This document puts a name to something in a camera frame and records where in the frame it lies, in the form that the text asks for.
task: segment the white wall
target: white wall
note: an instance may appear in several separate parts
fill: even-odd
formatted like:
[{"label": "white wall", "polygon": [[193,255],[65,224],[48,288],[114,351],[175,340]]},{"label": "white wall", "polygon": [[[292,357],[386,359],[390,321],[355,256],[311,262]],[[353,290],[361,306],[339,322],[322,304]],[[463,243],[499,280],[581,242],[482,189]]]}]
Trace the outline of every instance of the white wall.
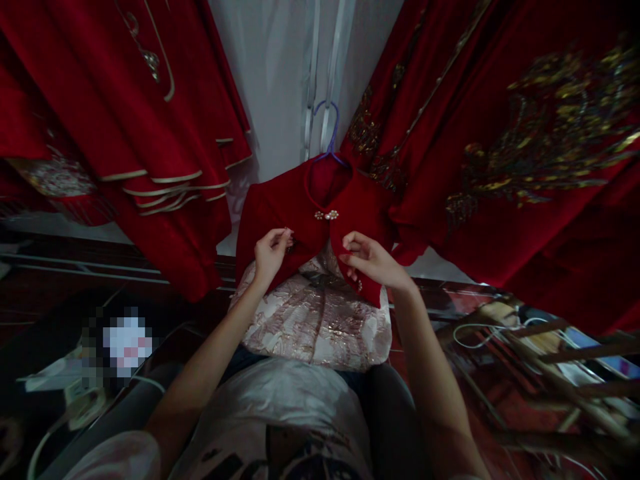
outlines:
[{"label": "white wall", "polygon": [[[338,139],[347,131],[362,92],[377,64],[403,0],[357,1],[349,49],[339,86]],[[272,179],[303,160],[306,102],[304,62],[306,2],[303,0],[209,0],[236,85],[251,122],[253,159],[229,170],[227,190],[232,234],[218,248],[234,255],[237,223],[250,184]],[[327,89],[327,68],[338,0],[321,0],[317,102]],[[321,116],[314,122],[312,155],[318,152]],[[126,242],[115,224],[82,227],[59,214],[16,219],[10,228],[52,235]],[[435,252],[411,268],[415,276],[464,281],[467,278]]]}]

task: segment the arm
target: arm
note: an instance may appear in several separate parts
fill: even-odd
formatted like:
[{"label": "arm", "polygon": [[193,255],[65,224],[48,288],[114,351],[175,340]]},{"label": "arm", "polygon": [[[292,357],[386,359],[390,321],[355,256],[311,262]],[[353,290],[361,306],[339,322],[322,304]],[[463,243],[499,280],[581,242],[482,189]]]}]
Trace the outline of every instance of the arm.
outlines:
[{"label": "arm", "polygon": [[435,336],[416,284],[380,244],[358,232],[345,236],[352,255],[340,255],[357,280],[358,271],[391,288],[396,321],[407,361],[409,385],[416,404],[429,458],[437,478],[489,473],[471,436],[460,388]]},{"label": "arm", "polygon": [[250,286],[193,354],[147,422],[145,430],[154,436],[160,447],[162,478],[169,476],[218,386],[260,300],[282,264],[285,250],[291,244],[290,238],[291,230],[274,229],[258,241],[255,246],[256,273]]}]

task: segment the finger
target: finger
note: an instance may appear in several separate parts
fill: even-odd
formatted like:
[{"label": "finger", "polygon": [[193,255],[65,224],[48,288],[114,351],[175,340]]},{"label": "finger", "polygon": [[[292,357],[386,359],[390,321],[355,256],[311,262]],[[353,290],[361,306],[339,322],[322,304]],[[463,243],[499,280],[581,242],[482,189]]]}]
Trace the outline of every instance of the finger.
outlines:
[{"label": "finger", "polygon": [[360,248],[362,248],[362,245],[356,242],[351,242],[346,246],[346,249],[349,251],[360,251]]},{"label": "finger", "polygon": [[363,235],[360,232],[352,231],[351,233],[348,233],[344,236],[344,238],[342,239],[342,244],[344,245],[345,248],[347,248],[347,245],[350,244],[351,242],[364,243],[367,241],[373,241],[373,240],[370,239],[368,236]]},{"label": "finger", "polygon": [[343,253],[339,256],[339,258],[342,263],[360,271],[366,269],[367,267],[367,261],[358,257],[357,255],[347,255],[346,253]]},{"label": "finger", "polygon": [[291,238],[291,230],[285,229],[282,235],[280,235],[280,241],[278,242],[278,246],[276,247],[276,250],[284,253],[285,250],[287,249],[287,242],[289,241],[290,238]]},{"label": "finger", "polygon": [[276,238],[277,235],[282,235],[285,232],[285,229],[272,229],[267,232],[267,234],[262,237],[258,242],[263,242],[268,245],[271,245],[271,242]]}]

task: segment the hanging garment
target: hanging garment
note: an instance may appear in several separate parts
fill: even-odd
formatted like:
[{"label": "hanging garment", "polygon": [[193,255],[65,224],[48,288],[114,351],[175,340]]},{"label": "hanging garment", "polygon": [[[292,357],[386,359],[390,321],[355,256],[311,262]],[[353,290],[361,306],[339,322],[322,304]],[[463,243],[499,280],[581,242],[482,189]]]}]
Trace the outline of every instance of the hanging garment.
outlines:
[{"label": "hanging garment", "polygon": [[[236,248],[236,282],[254,260],[255,243],[274,228],[293,230],[293,246],[285,255],[269,291],[298,272],[327,241],[336,255],[349,253],[342,238],[354,230],[391,250],[393,224],[388,217],[391,193],[355,168],[344,168],[327,157],[315,159],[264,183],[252,185],[242,210]],[[346,275],[347,284],[360,296],[381,308],[379,283],[360,274],[357,282]]]},{"label": "hanging garment", "polygon": [[[0,36],[2,217],[59,211],[82,225],[103,225],[114,211],[78,161],[81,155]],[[26,182],[17,181],[14,169]]]},{"label": "hanging garment", "polygon": [[[624,6],[404,3],[341,152],[396,192],[405,262],[430,245],[592,333],[640,326],[637,294],[620,288],[640,240]],[[602,274],[616,281],[585,288]]]},{"label": "hanging garment", "polygon": [[125,234],[187,299],[219,286],[226,168],[251,152],[207,2],[3,2],[0,28]]},{"label": "hanging garment", "polygon": [[[232,308],[255,276],[247,267],[231,298]],[[387,290],[380,308],[345,282],[331,242],[258,305],[242,341],[251,352],[285,357],[334,370],[366,372],[383,363],[391,348]]]}]

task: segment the gold trim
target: gold trim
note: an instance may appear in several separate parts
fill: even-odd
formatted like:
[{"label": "gold trim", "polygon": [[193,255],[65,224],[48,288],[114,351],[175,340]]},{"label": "gold trim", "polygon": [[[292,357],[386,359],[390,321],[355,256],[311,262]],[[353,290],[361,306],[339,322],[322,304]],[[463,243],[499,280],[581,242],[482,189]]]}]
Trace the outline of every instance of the gold trim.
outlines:
[{"label": "gold trim", "polygon": [[225,167],[225,170],[229,170],[231,167],[235,167],[236,165],[240,165],[242,162],[246,162],[247,160],[249,160],[251,157],[253,156],[253,154],[250,154],[250,156],[243,158],[242,160],[238,160],[236,163],[232,163],[230,165],[227,165]]},{"label": "gold trim", "polygon": [[198,178],[200,175],[202,175],[202,170],[198,170],[196,173],[185,175],[184,177],[173,177],[168,179],[155,179],[152,177],[149,177],[149,178],[154,183],[173,183],[177,181],[193,180],[194,178]]},{"label": "gold trim", "polygon": [[166,207],[163,207],[161,209],[140,212],[139,215],[141,217],[148,217],[149,215],[153,215],[154,213],[166,213],[166,212],[176,211],[184,207],[191,200],[195,200],[196,198],[199,198],[201,196],[199,193],[196,193],[190,197],[185,198],[185,194],[186,192],[183,192],[183,194],[180,195],[180,198],[178,198],[178,200],[173,202],[171,205],[167,205]]},{"label": "gold trim", "polygon": [[167,200],[169,198],[171,198],[171,195],[170,194],[166,194],[166,195],[162,195],[162,197],[158,198],[157,200],[151,201],[149,203],[136,203],[136,206],[138,206],[140,208],[155,207],[159,203],[162,203],[162,202],[164,202],[165,200]]},{"label": "gold trim", "polygon": [[100,181],[116,181],[116,180],[127,180],[130,178],[142,177],[148,174],[146,170],[136,170],[128,173],[116,173],[114,175],[107,175],[106,177],[98,177]]},{"label": "gold trim", "polygon": [[176,206],[176,207],[174,207],[174,208],[170,208],[170,209],[168,209],[167,211],[176,211],[176,210],[178,210],[178,209],[181,209],[182,207],[184,207],[184,206],[185,206],[188,202],[190,202],[191,200],[195,200],[195,199],[197,199],[197,198],[200,198],[201,196],[202,196],[202,195],[200,195],[200,194],[198,193],[198,194],[196,194],[196,195],[192,195],[191,197],[187,197],[187,198],[185,198],[185,200],[184,200],[180,205],[177,205],[177,206]]},{"label": "gold trim", "polygon": [[205,201],[214,201],[214,200],[218,200],[218,198],[222,198],[227,194],[227,192],[222,192],[220,195],[218,195],[217,197],[212,197],[210,199],[205,199]]},{"label": "gold trim", "polygon": [[169,81],[171,82],[171,87],[169,88],[168,94],[164,96],[165,102],[170,102],[173,98],[173,94],[175,93],[175,82],[173,80],[173,72],[171,71],[171,64],[169,63],[169,59],[167,58],[167,52],[165,52],[165,46],[162,44],[162,39],[160,38],[160,33],[158,33],[158,27],[155,26],[155,20],[153,18],[153,14],[151,13],[151,8],[149,8],[149,4],[147,0],[145,0],[145,6],[147,7],[147,12],[149,12],[149,17],[151,18],[151,24],[153,25],[153,30],[155,30],[155,36],[158,37],[158,42],[160,43],[160,50],[162,50],[162,55],[167,62],[167,71],[169,72]]},{"label": "gold trim", "polygon": [[182,185],[176,185],[175,187],[170,187],[170,188],[166,188],[166,189],[162,189],[162,190],[154,190],[151,192],[136,192],[134,190],[129,190],[126,189],[124,187],[122,187],[122,190],[124,190],[124,192],[130,194],[130,195],[134,195],[136,197],[154,197],[156,195],[164,195],[165,193],[171,193],[171,192],[178,192],[181,190],[185,190],[186,187],[189,186],[189,182],[183,183]]},{"label": "gold trim", "polygon": [[167,209],[170,209],[172,207],[175,207],[176,205],[178,205],[182,199],[185,197],[185,195],[187,194],[187,192],[182,192],[180,193],[180,195],[178,196],[178,198],[173,202],[170,203],[169,205],[166,205],[162,208],[156,209],[156,210],[150,210],[150,211],[144,211],[144,212],[140,212],[140,215],[143,217],[146,217],[147,215],[151,215],[152,213],[158,213],[158,212],[162,212],[162,211],[166,211]]},{"label": "gold trim", "polygon": [[216,189],[216,188],[224,188],[226,187],[228,184],[231,183],[231,180],[227,180],[224,183],[221,183],[220,185],[205,185],[203,187],[187,187],[185,190],[211,190],[211,189]]}]

